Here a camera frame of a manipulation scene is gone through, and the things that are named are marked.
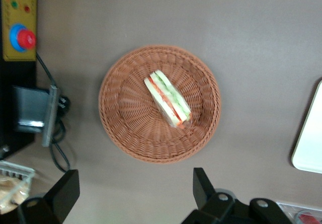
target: red object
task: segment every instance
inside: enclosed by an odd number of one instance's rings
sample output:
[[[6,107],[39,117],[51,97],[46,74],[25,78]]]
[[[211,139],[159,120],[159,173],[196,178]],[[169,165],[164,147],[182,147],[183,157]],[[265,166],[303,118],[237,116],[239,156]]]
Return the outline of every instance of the red object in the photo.
[[[17,34],[17,41],[20,47],[24,49],[32,49],[36,45],[36,36],[27,29],[22,29]]]
[[[25,6],[25,12],[26,13],[30,12],[30,8],[28,6]]]
[[[308,212],[299,215],[298,218],[303,222],[303,224],[320,224],[320,222]]]

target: red button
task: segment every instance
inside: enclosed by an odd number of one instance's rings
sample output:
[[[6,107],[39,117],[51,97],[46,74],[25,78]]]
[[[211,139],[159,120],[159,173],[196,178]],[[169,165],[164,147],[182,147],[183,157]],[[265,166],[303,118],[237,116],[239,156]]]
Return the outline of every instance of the red button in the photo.
[[[20,47],[32,49],[36,45],[36,36],[30,30],[22,29],[17,34],[17,41]]]

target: wicker basket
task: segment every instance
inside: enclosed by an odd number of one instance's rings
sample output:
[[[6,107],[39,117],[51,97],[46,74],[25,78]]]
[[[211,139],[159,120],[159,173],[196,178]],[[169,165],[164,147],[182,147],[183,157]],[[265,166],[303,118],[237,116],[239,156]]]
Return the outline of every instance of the wicker basket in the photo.
[[[192,124],[173,128],[165,121],[143,80],[160,69],[191,107]],[[220,118],[220,94],[210,69],[191,53],[167,45],[134,50],[112,66],[99,95],[102,124],[127,154],[151,163],[174,163],[203,148]]]

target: emergency stop button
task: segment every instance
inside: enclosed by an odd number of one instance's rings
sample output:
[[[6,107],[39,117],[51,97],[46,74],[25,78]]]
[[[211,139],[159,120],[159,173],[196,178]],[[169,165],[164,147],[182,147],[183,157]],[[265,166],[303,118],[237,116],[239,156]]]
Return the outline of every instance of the emergency stop button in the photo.
[[[26,26],[15,24],[10,30],[10,42],[16,51],[24,52],[36,46],[36,36]]]

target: cable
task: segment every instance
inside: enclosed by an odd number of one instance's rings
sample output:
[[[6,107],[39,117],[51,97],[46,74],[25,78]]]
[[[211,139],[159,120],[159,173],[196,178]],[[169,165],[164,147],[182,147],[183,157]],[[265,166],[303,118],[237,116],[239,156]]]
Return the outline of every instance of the cable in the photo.
[[[38,53],[36,53],[37,59],[40,62],[41,66],[44,68],[46,74],[48,75],[49,79],[51,80],[51,84],[53,86],[56,87],[56,81],[54,80],[54,78],[52,77],[51,73],[49,72],[48,68],[46,67],[45,63],[42,61],[40,55]],[[50,155],[52,160],[54,161],[54,164],[56,165],[56,167],[66,173],[68,170],[70,170],[70,163],[68,158],[66,157],[65,153],[63,152],[63,150],[60,148],[59,143],[65,138],[66,135],[66,128],[64,123],[61,121],[60,118],[57,118],[56,120],[56,126],[58,126],[58,129],[53,133],[52,138],[51,138],[51,143],[49,145],[49,150],[50,150]],[[60,155],[62,156],[62,158],[65,160],[67,168],[64,169],[58,162],[55,154],[54,154],[54,149],[53,146],[56,147],[56,149],[58,150],[58,152],[60,153]]]
[[[65,134],[66,134],[66,128],[63,124],[63,122],[61,120],[58,121],[59,124],[59,130],[56,131],[54,134],[53,134],[53,137],[52,137],[52,141],[51,141],[51,144],[49,145],[49,150],[50,150],[50,154],[51,154],[51,158],[52,160],[54,161],[54,164],[56,165],[56,167],[66,173],[68,170],[70,170],[70,163],[68,161],[68,158],[66,157],[65,153],[63,152],[63,150],[60,148],[60,146],[58,145],[65,137]],[[59,151],[60,155],[63,157],[63,159],[65,160],[66,162],[66,165],[67,165],[67,168],[64,169],[58,162],[55,154],[54,154],[54,150],[53,150],[53,145],[56,147],[56,149]]]
[[[36,57],[38,59],[38,61],[41,63],[41,66],[44,68],[46,74],[48,75],[49,79],[51,80],[51,84],[53,86],[57,86],[56,85],[56,81],[54,80],[54,78],[52,77],[51,73],[49,72],[47,66],[45,65],[45,63],[42,61],[42,59],[40,58],[40,55],[38,53],[36,53]]]

